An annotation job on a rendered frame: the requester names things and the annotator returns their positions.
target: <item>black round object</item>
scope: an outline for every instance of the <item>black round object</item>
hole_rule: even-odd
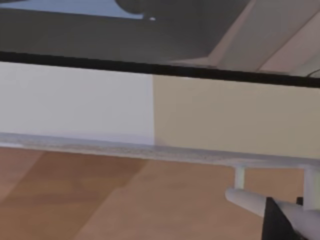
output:
[[[142,14],[143,6],[141,0],[115,0],[120,8],[129,14]]]

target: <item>wooden floor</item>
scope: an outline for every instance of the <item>wooden floor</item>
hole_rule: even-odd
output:
[[[0,148],[1,240],[259,240],[227,202],[232,168]],[[248,170],[248,190],[294,202],[298,169]]]

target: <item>brown floor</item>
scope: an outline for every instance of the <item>brown floor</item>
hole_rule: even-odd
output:
[[[227,202],[228,167],[0,148],[1,240],[259,240]],[[250,169],[246,188],[293,202],[297,169]]]

